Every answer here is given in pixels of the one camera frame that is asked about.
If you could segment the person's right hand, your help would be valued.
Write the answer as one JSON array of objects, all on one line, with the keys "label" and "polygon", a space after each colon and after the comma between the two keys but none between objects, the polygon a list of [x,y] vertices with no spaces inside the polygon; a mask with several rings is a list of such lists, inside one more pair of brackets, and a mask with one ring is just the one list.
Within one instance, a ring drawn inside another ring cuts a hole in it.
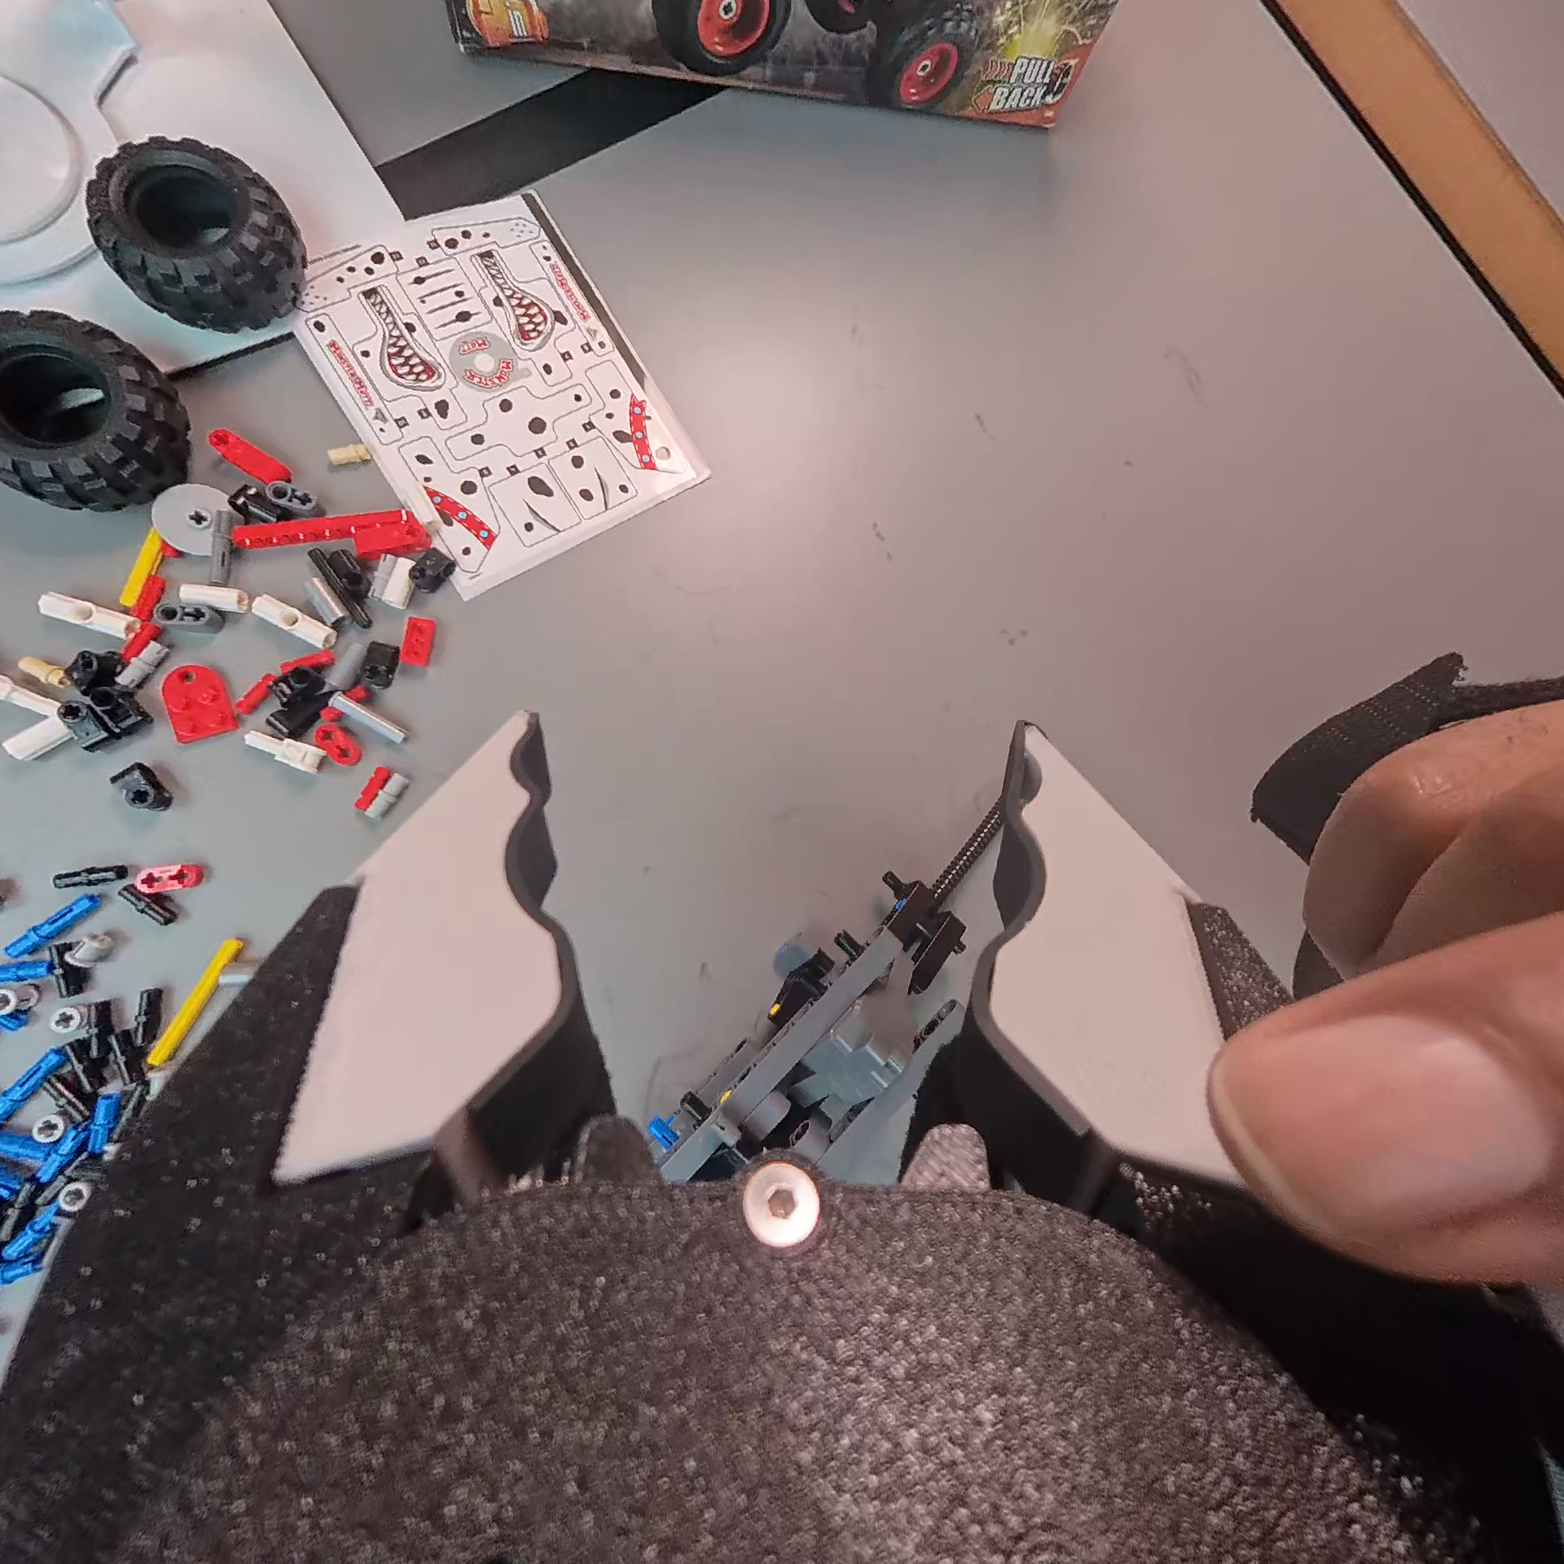
[{"label": "person's right hand", "polygon": [[1340,985],[1208,1076],[1249,1190],[1368,1267],[1561,1289],[1561,703],[1376,763],[1320,832],[1302,923]]}]

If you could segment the white and wooden book stand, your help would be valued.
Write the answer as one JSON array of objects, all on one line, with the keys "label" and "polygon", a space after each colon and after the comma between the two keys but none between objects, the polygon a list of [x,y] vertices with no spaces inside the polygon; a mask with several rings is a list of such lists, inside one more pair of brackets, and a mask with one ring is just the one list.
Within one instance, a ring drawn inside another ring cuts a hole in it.
[{"label": "white and wooden book stand", "polygon": [[401,211],[265,2],[2,6],[2,307],[97,323],[178,374],[274,343],[177,323],[98,253],[98,164],[151,138],[227,151],[284,198],[310,260],[401,226]]}]

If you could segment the white sticker sheet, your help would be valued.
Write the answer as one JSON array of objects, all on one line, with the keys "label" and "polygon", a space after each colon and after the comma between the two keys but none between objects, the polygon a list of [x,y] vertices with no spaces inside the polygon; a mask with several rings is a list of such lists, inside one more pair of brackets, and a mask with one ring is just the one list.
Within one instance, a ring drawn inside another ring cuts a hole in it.
[{"label": "white sticker sheet", "polygon": [[463,602],[711,478],[537,191],[312,260],[294,335]]}]

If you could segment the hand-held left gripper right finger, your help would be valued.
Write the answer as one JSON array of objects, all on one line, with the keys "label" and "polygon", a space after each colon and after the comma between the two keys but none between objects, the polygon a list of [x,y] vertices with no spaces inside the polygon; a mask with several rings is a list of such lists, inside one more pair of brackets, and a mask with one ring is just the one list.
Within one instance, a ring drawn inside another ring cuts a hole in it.
[{"label": "hand-held left gripper right finger", "polygon": [[1045,731],[1007,757],[999,938],[972,1022],[994,1056],[985,1136],[1038,1197],[1100,1197],[1123,1167],[1242,1190],[1208,1110],[1224,1045],[1198,895]]}]

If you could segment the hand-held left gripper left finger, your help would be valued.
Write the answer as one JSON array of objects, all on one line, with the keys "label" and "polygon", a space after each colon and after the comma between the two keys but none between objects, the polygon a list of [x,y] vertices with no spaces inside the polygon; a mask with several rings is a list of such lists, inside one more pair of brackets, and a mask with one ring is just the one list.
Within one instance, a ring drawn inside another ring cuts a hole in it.
[{"label": "hand-held left gripper left finger", "polygon": [[551,793],[542,721],[514,714],[351,877],[279,1185],[436,1154],[462,1193],[494,1188],[586,1122],[577,959],[543,907]]}]

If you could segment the grey desk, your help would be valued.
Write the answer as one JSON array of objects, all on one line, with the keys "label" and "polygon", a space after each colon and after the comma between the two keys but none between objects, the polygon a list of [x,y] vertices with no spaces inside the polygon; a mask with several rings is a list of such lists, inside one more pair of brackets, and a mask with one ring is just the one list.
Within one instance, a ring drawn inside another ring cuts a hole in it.
[{"label": "grey desk", "polygon": [[1055,134],[739,90],[540,196],[709,480],[473,600],[413,597],[403,745],[4,757],[4,942],[85,867],[121,1026],[351,879],[519,713],[621,1112],[675,1110],[792,939],[866,938],[1038,724],[1289,975],[1271,762],[1446,654],[1561,665],[1561,393],[1255,4],[1130,4]]}]

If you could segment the toy truck cardboard box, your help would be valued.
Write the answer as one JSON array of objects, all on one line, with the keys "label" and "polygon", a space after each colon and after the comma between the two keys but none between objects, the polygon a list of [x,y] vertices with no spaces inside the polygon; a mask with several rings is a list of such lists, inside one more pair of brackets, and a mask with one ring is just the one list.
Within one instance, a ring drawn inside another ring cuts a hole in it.
[{"label": "toy truck cardboard box", "polygon": [[468,56],[1051,129],[1117,2],[449,2]]}]

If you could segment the pile of blue black pins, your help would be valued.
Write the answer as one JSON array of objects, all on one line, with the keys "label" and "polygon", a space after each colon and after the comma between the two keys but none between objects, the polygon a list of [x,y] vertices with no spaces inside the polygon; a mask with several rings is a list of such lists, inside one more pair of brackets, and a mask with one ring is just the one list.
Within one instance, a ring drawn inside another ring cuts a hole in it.
[{"label": "pile of blue black pins", "polygon": [[28,1302],[250,947],[208,858],[71,866],[4,911],[4,1302]]}]

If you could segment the black toy tyre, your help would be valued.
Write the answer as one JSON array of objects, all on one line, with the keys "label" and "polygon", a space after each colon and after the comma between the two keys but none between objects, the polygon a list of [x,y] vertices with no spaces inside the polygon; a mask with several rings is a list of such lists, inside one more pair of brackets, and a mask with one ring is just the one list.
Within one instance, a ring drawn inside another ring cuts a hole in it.
[{"label": "black toy tyre", "polygon": [[2,483],[64,511],[120,512],[186,481],[190,418],[118,333],[59,312],[2,314]]},{"label": "black toy tyre", "polygon": [[273,183],[225,149],[126,142],[97,164],[85,203],[110,270],[177,323],[234,336],[286,322],[302,302],[302,229]]}]

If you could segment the grey toy brick chassis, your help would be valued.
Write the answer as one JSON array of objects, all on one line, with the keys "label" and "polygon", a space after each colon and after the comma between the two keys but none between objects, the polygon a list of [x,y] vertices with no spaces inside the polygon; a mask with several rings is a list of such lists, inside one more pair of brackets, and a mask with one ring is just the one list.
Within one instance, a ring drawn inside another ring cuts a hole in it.
[{"label": "grey toy brick chassis", "polygon": [[670,1187],[721,1184],[788,1157],[846,1182],[853,1166],[913,1104],[920,1078],[952,1043],[967,1008],[918,1003],[967,951],[950,902],[1004,823],[993,804],[933,884],[885,876],[890,910],[867,942],[835,936],[836,954],[779,952],[781,986],[753,1032],[678,1107],[647,1125]]}]

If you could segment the pile of red white bricks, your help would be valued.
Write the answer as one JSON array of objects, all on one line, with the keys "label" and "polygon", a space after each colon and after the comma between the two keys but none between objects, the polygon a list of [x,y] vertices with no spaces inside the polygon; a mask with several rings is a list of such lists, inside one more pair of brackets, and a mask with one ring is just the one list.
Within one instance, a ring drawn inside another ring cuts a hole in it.
[{"label": "pile of red white bricks", "polygon": [[424,483],[434,527],[406,509],[330,516],[268,449],[224,426],[206,441],[237,481],[155,503],[115,605],[40,597],[43,617],[103,643],[4,670],[4,758],[103,753],[159,729],[185,749],[237,736],[317,776],[410,744],[379,700],[432,667],[424,600],[496,540],[473,486]]}]

